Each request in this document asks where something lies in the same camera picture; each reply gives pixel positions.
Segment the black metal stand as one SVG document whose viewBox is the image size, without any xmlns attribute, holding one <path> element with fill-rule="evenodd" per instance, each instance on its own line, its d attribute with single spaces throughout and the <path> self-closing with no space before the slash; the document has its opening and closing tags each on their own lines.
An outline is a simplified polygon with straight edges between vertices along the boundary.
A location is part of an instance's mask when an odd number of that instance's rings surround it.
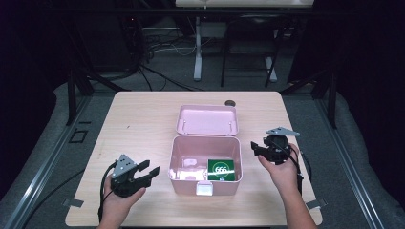
<svg viewBox="0 0 405 229">
<path fill-rule="evenodd" d="M 336 98 L 337 98 L 337 67 L 335 65 L 329 66 L 307 78 L 293 83 L 291 86 L 281 91 L 281 95 L 292 94 L 293 92 L 303 88 L 310 82 L 314 82 L 314 87 L 311 91 L 313 99 L 322 99 L 325 94 L 328 95 L 327 103 L 327 121 L 333 129 L 336 128 L 335 111 L 336 111 Z"/>
<path fill-rule="evenodd" d="M 90 14 L 86 10 L 69 10 L 60 8 L 49 8 L 45 12 L 60 24 L 58 35 L 64 35 L 58 38 L 64 54 L 68 59 L 70 72 L 68 74 L 68 104 L 69 118 L 67 125 L 71 125 L 77 117 L 76 91 L 80 91 L 83 96 L 92 96 L 94 88 L 90 82 L 91 79 L 101 83 L 113 92 L 127 92 L 107 78 L 104 78 L 94 69 L 90 61 L 89 54 L 85 48 L 81 34 L 76 26 L 75 17 L 82 12 Z"/>
</svg>

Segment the person's right hand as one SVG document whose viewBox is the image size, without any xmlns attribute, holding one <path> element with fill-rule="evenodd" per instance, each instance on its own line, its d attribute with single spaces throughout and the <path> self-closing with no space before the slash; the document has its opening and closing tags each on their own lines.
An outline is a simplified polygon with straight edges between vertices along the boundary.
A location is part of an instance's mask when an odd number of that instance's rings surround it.
<svg viewBox="0 0 405 229">
<path fill-rule="evenodd" d="M 276 188 L 281 194 L 297 193 L 298 191 L 298 181 L 297 181 L 297 168 L 295 162 L 299 154 L 298 148 L 294 145 L 290 145 L 290 156 L 293 160 L 289 159 L 286 162 L 275 165 L 267 161 L 263 156 L 258 156 L 258 160 L 262 166 L 268 170 L 270 177 L 275 184 Z"/>
</svg>

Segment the white desk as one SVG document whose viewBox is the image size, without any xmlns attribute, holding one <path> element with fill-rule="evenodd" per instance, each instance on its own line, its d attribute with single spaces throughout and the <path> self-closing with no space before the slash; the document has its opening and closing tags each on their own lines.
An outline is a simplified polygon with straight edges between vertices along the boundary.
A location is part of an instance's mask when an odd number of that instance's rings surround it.
<svg viewBox="0 0 405 229">
<path fill-rule="evenodd" d="M 311 8 L 314 0 L 176 0 L 181 8 Z M 194 80 L 202 79 L 203 51 L 200 17 L 196 17 L 196 59 Z"/>
</svg>

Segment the pink plastic storage box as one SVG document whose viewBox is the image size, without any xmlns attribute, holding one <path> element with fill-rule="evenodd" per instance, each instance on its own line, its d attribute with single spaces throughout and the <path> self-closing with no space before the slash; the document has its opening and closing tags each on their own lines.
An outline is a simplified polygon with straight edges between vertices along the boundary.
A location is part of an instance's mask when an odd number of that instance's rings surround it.
<svg viewBox="0 0 405 229">
<path fill-rule="evenodd" d="M 175 192 L 188 196 L 235 195 L 243 177 L 236 109 L 225 105 L 183 105 L 176 131 L 168 169 Z M 209 159 L 232 159 L 235 180 L 208 180 Z"/>
</svg>

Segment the dark computer tower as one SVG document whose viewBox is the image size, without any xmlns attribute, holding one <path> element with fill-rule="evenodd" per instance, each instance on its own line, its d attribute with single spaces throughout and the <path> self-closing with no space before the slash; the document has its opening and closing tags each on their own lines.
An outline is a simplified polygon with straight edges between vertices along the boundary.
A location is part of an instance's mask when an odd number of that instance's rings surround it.
<svg viewBox="0 0 405 229">
<path fill-rule="evenodd" d="M 119 22 L 130 56 L 129 72 L 134 73 L 138 70 L 145 54 L 142 26 L 135 16 L 121 16 Z"/>
</svg>

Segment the person's left hand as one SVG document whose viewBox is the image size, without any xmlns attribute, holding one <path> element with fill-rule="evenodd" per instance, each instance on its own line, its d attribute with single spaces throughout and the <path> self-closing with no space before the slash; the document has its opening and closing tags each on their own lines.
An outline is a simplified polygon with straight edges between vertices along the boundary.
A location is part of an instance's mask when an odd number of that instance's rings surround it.
<svg viewBox="0 0 405 229">
<path fill-rule="evenodd" d="M 131 210 L 131 207 L 140 200 L 140 198 L 145 194 L 146 189 L 140 188 L 130 197 L 121 198 L 112 193 L 111 179 L 111 175 L 107 176 L 104 184 L 104 190 L 107 197 L 103 202 L 102 219 L 112 219 L 124 222 Z"/>
</svg>

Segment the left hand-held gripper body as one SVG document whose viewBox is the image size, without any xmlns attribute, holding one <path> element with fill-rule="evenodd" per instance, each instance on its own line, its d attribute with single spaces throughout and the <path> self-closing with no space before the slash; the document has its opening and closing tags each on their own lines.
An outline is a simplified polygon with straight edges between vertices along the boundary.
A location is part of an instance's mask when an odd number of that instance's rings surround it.
<svg viewBox="0 0 405 229">
<path fill-rule="evenodd" d="M 138 172 L 136 163 L 127 155 L 121 155 L 112 174 L 111 188 L 113 192 L 121 197 L 128 198 L 140 188 L 151 186 L 148 175 L 135 178 L 135 172 Z"/>
</svg>

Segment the green card packet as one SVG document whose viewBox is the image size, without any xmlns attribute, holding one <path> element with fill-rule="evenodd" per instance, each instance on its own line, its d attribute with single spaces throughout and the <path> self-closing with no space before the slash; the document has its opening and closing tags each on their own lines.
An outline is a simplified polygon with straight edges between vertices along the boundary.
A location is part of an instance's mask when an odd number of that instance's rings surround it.
<svg viewBox="0 0 405 229">
<path fill-rule="evenodd" d="M 232 159 L 209 159 L 207 163 L 207 179 L 234 181 L 234 161 Z"/>
</svg>

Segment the grey tape strip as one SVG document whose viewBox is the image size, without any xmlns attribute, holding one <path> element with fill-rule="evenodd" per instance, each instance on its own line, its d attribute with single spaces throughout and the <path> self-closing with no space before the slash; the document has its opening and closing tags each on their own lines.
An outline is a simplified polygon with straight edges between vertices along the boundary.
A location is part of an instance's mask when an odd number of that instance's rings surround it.
<svg viewBox="0 0 405 229">
<path fill-rule="evenodd" d="M 306 203 L 309 210 L 311 209 L 321 209 L 327 205 L 327 202 L 323 198 L 315 199 Z"/>
<path fill-rule="evenodd" d="M 66 207 L 77 207 L 80 208 L 83 204 L 83 200 L 74 199 L 74 198 L 66 198 L 62 205 Z"/>
</svg>

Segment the black chair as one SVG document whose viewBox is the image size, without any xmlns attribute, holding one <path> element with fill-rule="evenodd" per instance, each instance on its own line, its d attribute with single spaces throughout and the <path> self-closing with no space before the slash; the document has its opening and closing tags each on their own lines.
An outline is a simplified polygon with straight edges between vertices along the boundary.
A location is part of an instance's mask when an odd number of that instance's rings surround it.
<svg viewBox="0 0 405 229">
<path fill-rule="evenodd" d="M 222 46 L 221 86 L 226 72 L 265 71 L 267 87 L 291 24 L 292 19 L 285 15 L 242 15 L 229 21 Z"/>
</svg>

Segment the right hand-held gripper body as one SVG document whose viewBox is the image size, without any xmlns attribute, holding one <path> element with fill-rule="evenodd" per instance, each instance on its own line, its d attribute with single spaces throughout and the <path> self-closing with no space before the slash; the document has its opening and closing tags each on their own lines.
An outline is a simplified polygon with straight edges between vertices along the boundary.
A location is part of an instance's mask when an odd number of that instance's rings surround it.
<svg viewBox="0 0 405 229">
<path fill-rule="evenodd" d="M 299 136 L 300 134 L 284 127 L 278 127 L 266 131 L 267 136 L 263 138 L 266 145 L 262 156 L 276 165 L 284 163 L 290 157 L 291 146 L 288 136 Z"/>
</svg>

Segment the aluminium rail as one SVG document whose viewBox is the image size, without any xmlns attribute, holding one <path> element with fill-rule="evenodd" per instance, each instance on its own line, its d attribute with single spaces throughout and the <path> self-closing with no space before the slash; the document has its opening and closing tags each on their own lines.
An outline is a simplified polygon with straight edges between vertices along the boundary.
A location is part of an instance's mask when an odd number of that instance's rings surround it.
<svg viewBox="0 0 405 229">
<path fill-rule="evenodd" d="M 90 96 L 79 99 L 76 115 L 69 125 L 66 124 L 68 100 L 62 97 L 57 99 L 49 123 L 11 188 L 0 201 L 0 229 L 23 228 L 91 99 Z"/>
<path fill-rule="evenodd" d="M 359 174 L 357 173 L 357 170 L 338 130 L 333 128 L 329 122 L 327 116 L 327 106 L 325 105 L 325 102 L 321 99 L 315 99 L 314 103 L 320 115 L 322 116 L 322 120 L 325 123 L 328 132 L 337 148 L 337 154 L 340 164 L 345 172 L 345 175 L 352 188 L 358 205 L 370 229 L 386 229 L 374 207 L 369 192 L 366 190 L 366 187 L 364 186 Z"/>
</svg>

